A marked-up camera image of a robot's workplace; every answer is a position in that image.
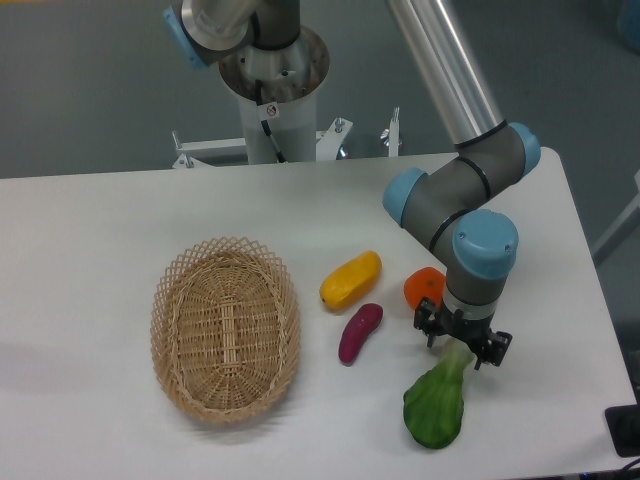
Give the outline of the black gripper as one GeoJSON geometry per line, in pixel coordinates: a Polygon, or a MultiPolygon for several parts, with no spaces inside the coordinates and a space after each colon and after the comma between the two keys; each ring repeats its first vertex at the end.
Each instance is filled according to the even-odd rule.
{"type": "Polygon", "coordinates": [[[466,343],[476,356],[475,370],[483,364],[499,367],[513,336],[491,330],[494,313],[494,302],[471,305],[459,299],[443,299],[439,308],[432,299],[423,297],[414,311],[413,327],[426,336],[428,348],[442,335],[466,343]]]}

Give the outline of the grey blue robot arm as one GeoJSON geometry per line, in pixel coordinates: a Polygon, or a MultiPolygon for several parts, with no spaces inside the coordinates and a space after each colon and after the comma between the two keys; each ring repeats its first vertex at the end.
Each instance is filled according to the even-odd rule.
{"type": "MultiPolygon", "coordinates": [[[[422,300],[414,325],[429,340],[464,342],[479,364],[499,365],[512,337],[491,322],[518,233],[486,204],[538,164],[540,143],[500,113],[445,2],[392,1],[389,9],[456,148],[434,173],[398,174],[383,195],[390,217],[446,269],[441,299],[422,300]]],[[[246,107],[251,163],[318,159],[316,117],[293,107],[324,82],[329,58],[324,42],[302,26],[298,2],[175,1],[162,17],[188,64],[217,66],[246,107]]]]}

